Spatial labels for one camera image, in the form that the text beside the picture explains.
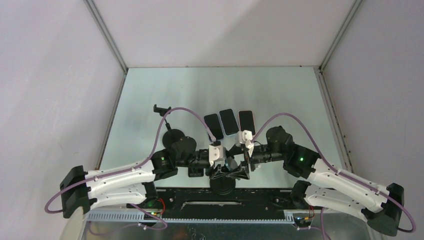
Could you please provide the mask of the black gooseneck phone stand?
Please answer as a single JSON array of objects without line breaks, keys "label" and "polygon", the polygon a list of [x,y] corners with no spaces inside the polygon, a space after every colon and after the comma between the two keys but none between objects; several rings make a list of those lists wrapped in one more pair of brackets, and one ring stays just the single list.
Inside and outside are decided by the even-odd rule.
[{"label": "black gooseneck phone stand", "polygon": [[212,192],[217,195],[225,196],[234,191],[236,188],[236,180],[228,177],[220,177],[216,179],[210,179],[209,185]]}]

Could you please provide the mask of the light blue phone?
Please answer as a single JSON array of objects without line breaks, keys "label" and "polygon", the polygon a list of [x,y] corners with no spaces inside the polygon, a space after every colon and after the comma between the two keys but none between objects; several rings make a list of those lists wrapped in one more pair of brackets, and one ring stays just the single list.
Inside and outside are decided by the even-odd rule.
[{"label": "light blue phone", "polygon": [[224,132],[227,136],[234,135],[240,130],[234,111],[231,108],[220,110],[219,116]]}]

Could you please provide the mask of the pink phone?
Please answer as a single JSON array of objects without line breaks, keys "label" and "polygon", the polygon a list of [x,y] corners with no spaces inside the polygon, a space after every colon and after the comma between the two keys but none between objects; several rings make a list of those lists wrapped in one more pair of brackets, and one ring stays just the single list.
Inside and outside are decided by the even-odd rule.
[{"label": "pink phone", "polygon": [[254,115],[251,110],[241,110],[238,112],[239,126],[241,131],[251,131],[256,134]]}]

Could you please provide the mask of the black round-base phone stand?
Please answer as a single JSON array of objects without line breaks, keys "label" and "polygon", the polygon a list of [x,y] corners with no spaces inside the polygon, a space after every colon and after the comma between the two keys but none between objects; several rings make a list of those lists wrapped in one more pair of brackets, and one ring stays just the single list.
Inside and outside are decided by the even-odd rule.
[{"label": "black round-base phone stand", "polygon": [[[168,108],[157,107],[155,104],[153,106],[153,111],[155,113],[159,113],[161,117],[164,117],[167,112],[169,112],[172,108],[169,106]],[[185,134],[176,128],[172,128],[170,123],[165,119],[165,126],[167,131],[164,133],[162,137],[162,144],[166,149],[171,148],[172,144],[176,143],[178,140],[182,139]]]}]

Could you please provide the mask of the teal phone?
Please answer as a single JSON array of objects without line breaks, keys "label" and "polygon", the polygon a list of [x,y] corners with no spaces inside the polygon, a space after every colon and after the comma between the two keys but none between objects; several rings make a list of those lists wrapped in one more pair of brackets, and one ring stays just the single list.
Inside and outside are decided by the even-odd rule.
[{"label": "teal phone", "polygon": [[227,157],[225,160],[225,166],[229,171],[235,170],[238,167],[237,161],[233,157]]}]

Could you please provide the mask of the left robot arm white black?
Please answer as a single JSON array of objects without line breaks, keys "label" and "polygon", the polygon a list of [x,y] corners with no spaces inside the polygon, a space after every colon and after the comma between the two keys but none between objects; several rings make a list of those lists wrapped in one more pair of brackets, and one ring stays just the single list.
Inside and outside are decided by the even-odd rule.
[{"label": "left robot arm white black", "polygon": [[197,149],[196,141],[184,136],[169,148],[155,152],[145,164],[89,171],[81,165],[75,166],[59,185],[62,216],[70,218],[79,207],[84,214],[95,208],[120,204],[153,208],[158,202],[155,181],[175,176],[179,167],[210,169],[226,157],[227,150],[220,142],[207,149]]}]

